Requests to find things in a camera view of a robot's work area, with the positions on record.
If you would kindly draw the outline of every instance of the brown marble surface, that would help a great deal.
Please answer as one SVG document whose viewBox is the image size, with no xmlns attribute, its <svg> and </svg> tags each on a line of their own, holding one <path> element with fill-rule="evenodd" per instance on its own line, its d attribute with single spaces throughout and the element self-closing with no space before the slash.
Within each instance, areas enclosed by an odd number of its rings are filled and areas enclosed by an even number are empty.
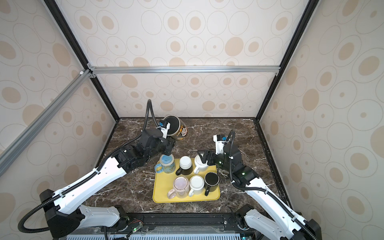
<svg viewBox="0 0 384 240">
<path fill-rule="evenodd" d="M 212 140 L 215 134 L 228 134 L 236 130 L 236 144 L 242 152 L 245 165 L 252 167 L 261 176 L 270 189 L 277 193 L 276 185 L 269 169 L 265 154 L 260 143 L 252 119 L 223 118 L 182 118 L 188 127 L 188 134 L 176 142 L 172 150 L 175 158 L 182 156 L 195 157 L 197 149 L 215 149 Z M 106 154 L 110 153 L 123 142 L 138 135 L 144 119 L 121 119 Z M 154 127 L 152 120 L 147 127 Z M 155 172 L 154 165 L 160 155 L 140 167 L 108 184 L 85 202 L 92 207 L 110 207 L 120 204 L 126 212 L 230 212 L 228 207 L 237 210 L 244 204 L 251 204 L 262 211 L 260 205 L 246 193 L 237 190 L 230 184 L 228 173 L 218 171 L 220 177 L 221 196 L 216 201 L 184 202 L 158 204 L 152 200 Z"/>
</svg>

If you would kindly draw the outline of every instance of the mug handle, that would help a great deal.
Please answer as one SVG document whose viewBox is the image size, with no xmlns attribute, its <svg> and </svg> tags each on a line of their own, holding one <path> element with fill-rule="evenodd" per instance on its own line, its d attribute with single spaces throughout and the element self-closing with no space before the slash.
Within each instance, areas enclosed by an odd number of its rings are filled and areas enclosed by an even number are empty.
<svg viewBox="0 0 384 240">
<path fill-rule="evenodd" d="M 194 174 L 198 174 L 199 172 L 200 172 L 199 167 L 196 166 L 196 167 L 195 167 L 195 170 L 193 170 L 193 173 L 194 173 Z"/>
<path fill-rule="evenodd" d="M 160 163 L 158 163 L 158 164 L 155 165 L 155 172 L 156 172 L 156 173 L 162 173 L 162 172 L 163 172 L 163 168 L 162 168 L 162 166 L 161 166 Z"/>
<path fill-rule="evenodd" d="M 182 171 L 183 171 L 183 169 L 181 167 L 179 167 L 179 169 L 176 171 L 176 176 L 179 176 Z"/>
<path fill-rule="evenodd" d="M 169 192 L 167 193 L 167 197 L 169 199 L 176 197 L 176 191 L 174 189 L 169 190 Z"/>
<path fill-rule="evenodd" d="M 191 189 L 191 190 L 189 191 L 189 193 L 188 193 L 188 196 L 192 197 L 194 194 L 195 194 L 195 193 L 194 193 L 194 190 Z"/>
<path fill-rule="evenodd" d="M 211 188 L 211 186 L 207 186 L 207 189 L 205 190 L 205 196 L 208 196 L 208 193 L 209 193 L 209 189 Z"/>
</svg>

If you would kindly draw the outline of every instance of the black mug handle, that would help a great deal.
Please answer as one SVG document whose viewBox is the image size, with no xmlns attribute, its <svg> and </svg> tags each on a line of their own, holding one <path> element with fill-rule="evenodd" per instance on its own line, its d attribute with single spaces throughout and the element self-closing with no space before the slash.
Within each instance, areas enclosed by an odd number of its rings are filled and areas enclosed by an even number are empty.
<svg viewBox="0 0 384 240">
<path fill-rule="evenodd" d="M 207 189 L 205 190 L 205 196 L 208 196 L 208 193 L 209 193 L 209 189 L 211 188 L 211 186 L 207 186 Z"/>
<path fill-rule="evenodd" d="M 176 171 L 176 176 L 179 176 L 182 171 L 183 171 L 183 169 L 181 167 L 179 167 L 179 169 Z"/>
</svg>

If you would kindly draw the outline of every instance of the black mug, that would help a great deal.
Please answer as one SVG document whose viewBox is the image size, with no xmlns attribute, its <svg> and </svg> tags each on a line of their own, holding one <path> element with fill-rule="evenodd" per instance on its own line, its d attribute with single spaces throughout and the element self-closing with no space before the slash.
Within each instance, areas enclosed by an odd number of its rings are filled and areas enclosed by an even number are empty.
<svg viewBox="0 0 384 240">
<path fill-rule="evenodd" d="M 176 171 L 177 176 L 180 174 L 189 175 L 193 171 L 192 160 L 188 156 L 183 156 L 180 158 L 179 166 L 179 169 Z"/>
<path fill-rule="evenodd" d="M 205 196 L 208 196 L 209 192 L 213 192 L 217 189 L 219 182 L 218 175 L 215 172 L 209 172 L 204 177 Z"/>
</svg>

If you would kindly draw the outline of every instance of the wall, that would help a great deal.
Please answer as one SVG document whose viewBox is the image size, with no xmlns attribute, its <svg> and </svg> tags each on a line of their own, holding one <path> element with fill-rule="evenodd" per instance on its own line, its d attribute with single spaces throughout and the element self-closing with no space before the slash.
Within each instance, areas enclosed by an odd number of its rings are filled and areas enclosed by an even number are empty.
<svg viewBox="0 0 384 240">
<path fill-rule="evenodd" d="M 0 154 L 82 69 L 37 0 L 0 4 Z"/>
<path fill-rule="evenodd" d="M 120 117 L 254 117 L 274 73 L 98 74 Z"/>
<path fill-rule="evenodd" d="M 323 239 L 384 236 L 384 2 L 324 0 L 261 124 Z"/>
<path fill-rule="evenodd" d="M 52 239 L 49 232 L 20 233 L 17 224 L 42 191 L 67 186 L 96 164 L 115 121 L 92 86 L 86 80 L 0 177 L 0 239 Z M 25 226 L 46 227 L 44 211 Z"/>
<path fill-rule="evenodd" d="M 94 66 L 279 65 L 307 0 L 60 0 Z"/>
</svg>

